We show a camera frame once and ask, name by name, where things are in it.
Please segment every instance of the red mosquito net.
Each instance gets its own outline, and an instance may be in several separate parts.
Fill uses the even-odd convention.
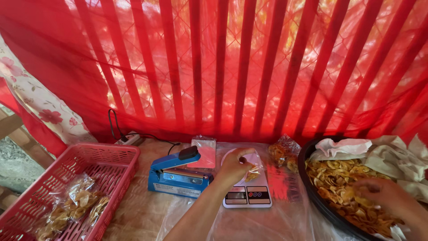
[[[428,140],[428,0],[0,3],[5,42],[100,142],[109,108],[185,142]]]

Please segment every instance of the black cable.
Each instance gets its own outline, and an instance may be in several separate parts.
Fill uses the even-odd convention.
[[[113,123],[111,122],[110,111],[113,111],[114,118],[115,118],[115,120],[116,120],[116,127],[117,127],[117,130],[119,131],[120,138],[116,138],[116,137],[115,137],[115,135],[114,135]],[[180,142],[172,143],[172,142],[170,142],[170,141],[162,140],[162,139],[159,139],[158,137],[156,137],[155,135],[148,134],[148,133],[129,133],[129,134],[124,135],[124,134],[120,131],[119,124],[118,124],[118,122],[117,122],[116,112],[115,112],[114,110],[112,110],[112,109],[109,109],[109,110],[108,110],[108,121],[110,122],[111,134],[113,135],[113,138],[114,138],[115,140],[120,140],[120,139],[122,139],[122,138],[123,138],[123,137],[125,137],[125,136],[132,136],[132,135],[152,136],[152,137],[154,137],[154,138],[155,138],[156,140],[158,140],[158,141],[161,141],[161,142],[167,142],[167,143],[172,144],[171,148],[170,148],[170,149],[169,149],[169,151],[168,151],[168,155],[169,155],[169,153],[171,152],[171,150],[172,150],[172,148],[173,148],[174,146],[178,146],[178,145],[180,145],[180,144],[181,144]]]

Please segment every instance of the digital kitchen scale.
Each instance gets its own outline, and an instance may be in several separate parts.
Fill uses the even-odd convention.
[[[222,164],[227,154],[233,150],[228,151],[223,156]],[[257,153],[247,154],[244,157],[251,163],[262,162]],[[223,199],[223,206],[225,208],[270,208],[272,206],[272,198],[270,197],[265,172],[262,171],[258,178],[249,182],[244,180],[245,177],[226,194]]]

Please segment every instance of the blue heat sealer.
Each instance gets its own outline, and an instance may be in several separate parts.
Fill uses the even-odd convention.
[[[174,167],[196,162],[199,158],[197,146],[191,146],[154,160],[150,166],[148,190],[198,198],[213,181],[213,175]]]

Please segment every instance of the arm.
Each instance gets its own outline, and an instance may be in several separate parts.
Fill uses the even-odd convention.
[[[243,155],[254,153],[254,149],[238,148],[229,153],[214,181],[171,229],[163,241],[205,240],[215,220],[218,209],[228,191],[238,183],[252,166]]]
[[[371,178],[356,182],[354,189],[358,196],[374,201],[401,218],[412,232],[409,240],[428,241],[428,211],[399,185],[391,180]]]

